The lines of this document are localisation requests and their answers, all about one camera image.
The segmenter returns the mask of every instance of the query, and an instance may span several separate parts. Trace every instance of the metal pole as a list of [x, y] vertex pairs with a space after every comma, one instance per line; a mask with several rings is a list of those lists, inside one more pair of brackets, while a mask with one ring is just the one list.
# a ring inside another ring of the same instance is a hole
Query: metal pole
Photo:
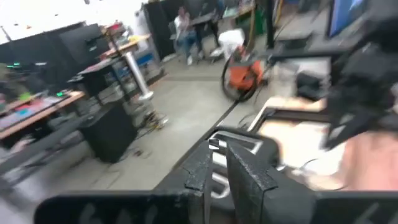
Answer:
[[142, 95], [139, 97], [139, 100], [151, 99], [154, 92], [152, 92], [148, 89], [145, 78], [144, 78], [144, 76], [142, 76], [142, 73], [139, 69], [139, 66], [138, 66], [133, 54], [131, 52], [125, 53], [124, 59], [126, 60], [128, 67], [130, 68], [130, 71], [132, 73], [131, 75], [133, 76], [134, 81], [136, 81], [137, 86], [141, 91]]
[[266, 0], [266, 26], [267, 26], [267, 49], [273, 49], [275, 47], [274, 40], [274, 21], [272, 19], [272, 12], [274, 10], [274, 0]]

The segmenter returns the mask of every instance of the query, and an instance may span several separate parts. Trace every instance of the table leg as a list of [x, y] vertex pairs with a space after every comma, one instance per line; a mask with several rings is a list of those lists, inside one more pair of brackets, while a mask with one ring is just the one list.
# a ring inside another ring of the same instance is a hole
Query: table leg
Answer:
[[220, 47], [220, 43], [218, 42], [218, 23], [217, 22], [210, 22], [209, 23], [210, 29], [214, 35], [214, 41], [217, 47]]

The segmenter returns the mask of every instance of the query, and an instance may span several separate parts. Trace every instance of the person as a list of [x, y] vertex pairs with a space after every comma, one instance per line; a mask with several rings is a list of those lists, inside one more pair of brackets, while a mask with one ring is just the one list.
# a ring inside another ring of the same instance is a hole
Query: person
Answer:
[[339, 169], [333, 175], [309, 175], [314, 190], [398, 190], [397, 133], [368, 131], [346, 142]]
[[191, 46], [196, 43], [198, 47], [198, 56], [203, 58], [203, 48], [201, 40], [198, 38], [197, 33], [190, 27], [189, 13], [185, 12], [184, 7], [178, 9], [178, 16], [174, 19], [177, 35], [177, 45], [181, 46], [187, 58], [187, 64], [191, 65], [193, 62], [190, 50]]

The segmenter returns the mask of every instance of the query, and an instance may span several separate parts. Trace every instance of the wooden board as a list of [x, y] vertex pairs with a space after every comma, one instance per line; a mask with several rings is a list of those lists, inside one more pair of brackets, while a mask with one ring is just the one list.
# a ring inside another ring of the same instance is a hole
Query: wooden board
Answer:
[[[264, 105], [283, 109], [320, 111], [325, 107], [325, 101], [316, 103], [300, 98], [272, 97]], [[274, 139], [280, 149], [282, 162], [291, 168], [300, 168], [306, 162], [317, 159], [305, 167], [314, 175], [306, 180], [306, 184], [313, 190], [337, 189], [341, 182], [332, 174], [339, 169], [343, 157], [345, 144], [341, 144], [332, 151], [322, 151], [322, 141], [327, 124], [288, 121], [266, 121], [259, 130], [259, 134]]]
[[61, 101], [60, 103], [58, 103], [56, 106], [52, 106], [47, 108], [46, 110], [39, 112], [33, 116], [31, 116], [30, 118], [11, 126], [10, 128], [7, 128], [6, 130], [2, 131], [0, 133], [0, 139], [6, 138], [7, 136], [10, 136], [11, 134], [16, 133], [17, 131], [25, 128], [26, 126], [29, 126], [30, 124], [43, 119], [45, 117], [47, 117], [48, 115], [56, 112], [57, 110], [59, 110], [60, 108], [63, 108], [64, 106], [67, 106], [73, 102], [75, 102], [76, 100], [79, 100], [80, 98], [82, 98], [85, 94], [82, 91], [73, 91], [69, 93], [70, 97], [67, 98], [66, 100]]
[[[124, 44], [122, 46], [119, 47], [120, 51], [126, 51], [129, 50], [131, 47], [134, 47], [135, 45], [137, 45], [139, 42], [143, 41], [143, 40], [147, 40], [150, 38], [150, 34], [146, 34], [146, 35], [136, 35], [136, 38], [133, 41], [130, 41], [130, 43], [128, 44]], [[115, 49], [111, 49], [105, 53], [103, 53], [101, 55], [101, 57], [111, 57], [112, 55], [114, 55], [116, 53]]]

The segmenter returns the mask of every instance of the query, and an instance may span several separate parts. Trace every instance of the blue item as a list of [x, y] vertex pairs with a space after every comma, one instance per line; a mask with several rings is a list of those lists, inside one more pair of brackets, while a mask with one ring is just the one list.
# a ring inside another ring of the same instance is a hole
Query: blue item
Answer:
[[154, 59], [154, 56], [151, 53], [148, 53], [141, 58], [136, 59], [138, 66], [143, 66]]
[[25, 115], [25, 114], [27, 114], [28, 112], [29, 112], [29, 109], [25, 108], [25, 109], [19, 110], [19, 111], [18, 111], [18, 114], [19, 114], [19, 115]]
[[328, 37], [332, 38], [351, 25], [364, 12], [364, 0], [334, 0], [330, 14]]

